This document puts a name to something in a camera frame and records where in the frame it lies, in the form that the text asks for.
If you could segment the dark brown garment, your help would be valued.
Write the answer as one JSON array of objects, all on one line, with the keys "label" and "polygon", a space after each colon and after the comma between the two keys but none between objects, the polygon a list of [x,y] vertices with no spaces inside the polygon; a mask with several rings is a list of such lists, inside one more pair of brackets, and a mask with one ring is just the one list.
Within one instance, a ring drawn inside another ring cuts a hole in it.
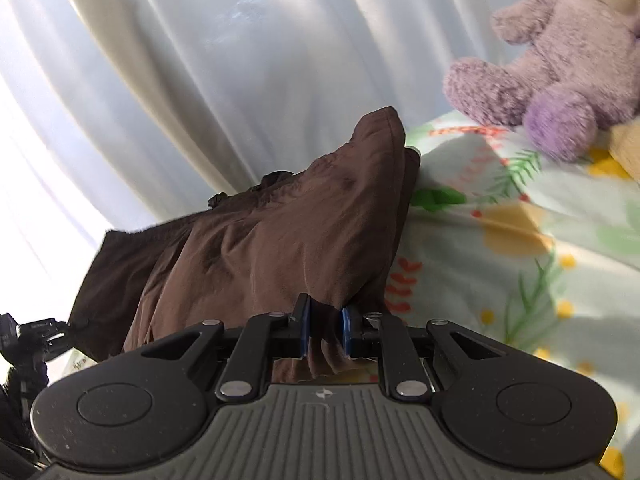
[{"label": "dark brown garment", "polygon": [[70,314],[75,347],[96,362],[216,318],[229,328],[311,296],[310,341],[280,359],[277,382],[354,370],[338,336],[342,307],[384,309],[420,157],[391,107],[305,171],[267,174],[206,210],[138,232],[108,232]]}]

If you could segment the beige plush toy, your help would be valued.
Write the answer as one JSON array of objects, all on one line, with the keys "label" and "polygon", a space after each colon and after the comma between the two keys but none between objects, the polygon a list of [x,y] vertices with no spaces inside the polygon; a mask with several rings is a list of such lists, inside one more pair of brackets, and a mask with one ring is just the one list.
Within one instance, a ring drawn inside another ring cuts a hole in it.
[{"label": "beige plush toy", "polygon": [[623,170],[640,181],[640,122],[638,119],[611,128],[608,150]]}]

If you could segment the white sheer curtain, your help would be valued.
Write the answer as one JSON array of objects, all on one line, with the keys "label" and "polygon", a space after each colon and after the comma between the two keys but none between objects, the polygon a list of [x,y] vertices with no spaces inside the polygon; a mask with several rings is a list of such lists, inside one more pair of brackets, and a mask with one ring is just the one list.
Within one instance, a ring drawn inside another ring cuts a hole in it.
[{"label": "white sheer curtain", "polygon": [[1,0],[2,310],[65,318],[107,230],[444,114],[453,60],[514,58],[514,1]]}]

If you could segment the purple teddy bear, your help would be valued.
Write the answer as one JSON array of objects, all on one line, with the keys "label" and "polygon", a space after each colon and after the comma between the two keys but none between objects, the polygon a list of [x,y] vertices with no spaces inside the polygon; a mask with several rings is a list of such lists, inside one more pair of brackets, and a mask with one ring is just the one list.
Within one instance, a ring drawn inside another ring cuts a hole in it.
[{"label": "purple teddy bear", "polygon": [[459,58],[444,78],[449,103],[482,125],[523,126],[563,162],[639,109],[639,0],[521,0],[491,18],[524,52],[505,66]]}]

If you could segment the floral white bed sheet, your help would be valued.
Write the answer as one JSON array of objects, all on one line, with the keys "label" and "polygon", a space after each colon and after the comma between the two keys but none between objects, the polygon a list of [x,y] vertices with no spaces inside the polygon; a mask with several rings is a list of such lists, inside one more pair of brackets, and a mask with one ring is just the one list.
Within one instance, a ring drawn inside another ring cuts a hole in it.
[{"label": "floral white bed sheet", "polygon": [[448,318],[608,389],[602,464],[639,474],[639,187],[605,148],[557,162],[518,130],[451,113],[407,136],[420,157],[384,309]]}]

